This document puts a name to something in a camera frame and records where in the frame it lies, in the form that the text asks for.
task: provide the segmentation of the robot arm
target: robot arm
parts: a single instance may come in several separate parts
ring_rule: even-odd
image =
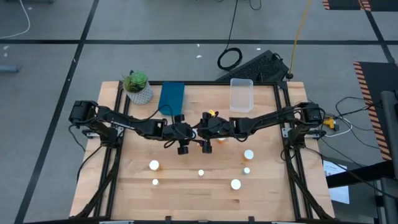
[[[210,139],[236,138],[245,141],[256,131],[281,123],[292,122],[294,127],[289,131],[289,143],[299,137],[304,137],[311,128],[322,124],[320,108],[315,103],[300,103],[297,106],[287,106],[280,111],[259,116],[257,118],[229,118],[229,121],[204,112],[200,122],[194,126],[198,129],[198,135],[205,140],[202,145],[204,153],[211,153]],[[295,113],[300,113],[301,118],[296,118]]]
[[[182,123],[182,115],[174,118],[176,122],[167,125],[166,119],[137,119],[113,111],[106,106],[98,106],[94,101],[76,101],[70,113],[69,121],[77,128],[86,126],[98,134],[101,144],[106,147],[117,146],[118,131],[115,128],[107,127],[104,123],[131,129],[146,139],[186,141],[183,142],[184,147],[186,147],[190,138],[194,136],[192,128],[187,123]]]

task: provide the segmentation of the blue notebook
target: blue notebook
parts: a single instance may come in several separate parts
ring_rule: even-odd
[[[172,109],[173,116],[180,115],[182,112],[182,102],[184,98],[184,83],[165,82],[162,85],[160,93],[160,101],[158,109],[163,115],[172,115],[169,105]]]

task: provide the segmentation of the black metal frame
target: black metal frame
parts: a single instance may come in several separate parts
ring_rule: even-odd
[[[163,81],[155,81],[155,82],[150,82],[151,85],[162,85],[164,82]],[[229,82],[184,82],[185,85],[229,85]],[[289,92],[287,89],[287,83],[286,82],[267,82],[267,83],[255,83],[254,85],[259,85],[259,86],[272,86],[274,89],[274,94],[275,94],[275,102],[276,102],[276,107],[277,110],[282,109],[282,102],[280,99],[280,94],[279,90],[282,90],[283,95],[284,95],[284,101],[286,106],[291,106],[290,104],[290,98],[289,98]],[[121,102],[121,97],[123,93],[123,88],[121,85],[119,85],[118,88],[118,94],[116,96],[116,102],[114,109],[115,111],[119,111],[120,109],[120,102]],[[129,104],[130,104],[130,99],[128,96],[126,96],[126,100],[124,103],[124,110],[123,114],[128,114],[128,109],[129,109]],[[288,158],[290,157],[290,149],[287,141],[285,141],[283,134],[282,134],[282,128],[285,128],[285,124],[280,125],[280,131],[281,131],[281,136],[282,136],[282,142],[283,142],[283,147],[284,147],[284,152],[285,152],[285,157]],[[101,198],[97,202],[95,206],[95,210],[93,213],[93,217],[86,217],[86,218],[73,218],[71,217],[68,220],[54,220],[54,221],[47,221],[47,222],[40,222],[40,223],[47,223],[47,224],[55,224],[55,223],[99,223],[103,221],[110,221],[111,220],[111,214],[112,214],[112,208],[113,208],[113,202],[114,202],[114,195],[116,191],[116,182],[118,179],[118,170],[119,170],[119,165],[120,165],[120,158],[121,158],[121,152],[123,148],[123,138],[124,138],[124,131],[123,134],[121,135],[121,140],[122,144],[116,149],[116,154],[115,154],[115,160],[114,163],[117,163],[117,169],[116,169],[116,175],[112,179],[110,183],[110,188],[109,188],[109,196],[108,196],[108,202],[106,205],[106,213],[105,216],[100,216],[100,210],[101,210],[101,203],[103,199],[103,193],[101,195]],[[108,169],[109,169],[109,163],[110,163],[110,157],[113,149],[107,148],[106,149],[106,154],[104,157],[104,164],[102,167],[102,172],[101,172],[101,180],[99,182],[99,185],[101,186],[104,183],[105,177],[107,176]],[[296,151],[296,156],[295,160],[297,163],[297,171],[300,177],[300,180],[304,184],[305,187],[307,187],[307,183],[305,180],[305,174],[304,174],[304,168],[303,168],[303,163],[302,163],[302,157],[300,154],[300,151]],[[286,167],[287,169],[291,169],[292,166],[292,160],[286,160]],[[289,185],[290,185],[290,193],[292,196],[292,205],[293,205],[293,210],[294,210],[294,215],[295,215],[295,221],[300,222],[300,223],[339,223],[339,224],[349,224],[350,222],[341,222],[338,220],[317,220],[313,219],[313,214],[312,214],[312,208],[308,202],[308,200],[303,197],[304,205],[305,205],[305,211],[306,211],[306,218],[301,217],[300,214],[300,205],[299,205],[299,199],[297,197],[297,189],[296,189],[296,183],[294,182],[293,178],[289,176]],[[172,221],[171,217],[165,217],[165,220],[134,220],[134,223],[141,223],[141,224],[148,224],[148,223],[164,223],[164,224],[171,224],[171,223],[202,223],[203,221]],[[248,217],[248,221],[206,221],[204,223],[214,223],[214,224],[268,224],[268,223],[274,223],[274,222],[257,222],[254,220],[254,217]]]

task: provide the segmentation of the keyboard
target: keyboard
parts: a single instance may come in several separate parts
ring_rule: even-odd
[[[270,50],[258,55],[254,59],[235,68],[223,75],[217,81],[230,81],[232,78],[247,78],[253,82],[277,82],[281,81],[289,68],[279,60]]]

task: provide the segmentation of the yellow cable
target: yellow cable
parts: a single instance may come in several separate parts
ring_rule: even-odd
[[[307,6],[305,6],[304,14],[303,14],[303,17],[301,18],[300,27],[298,28],[298,31],[297,31],[297,34],[296,34],[296,38],[294,39],[293,52],[292,52],[292,59],[290,60],[290,69],[289,69],[289,73],[292,73],[292,70],[293,70],[294,53],[295,53],[295,51],[296,51],[297,39],[298,39],[299,36],[300,36],[300,32],[301,32],[301,29],[303,28],[304,21],[305,21],[305,17],[307,16],[307,12],[308,12],[308,10],[310,9],[311,2],[312,2],[312,0],[308,0]]]

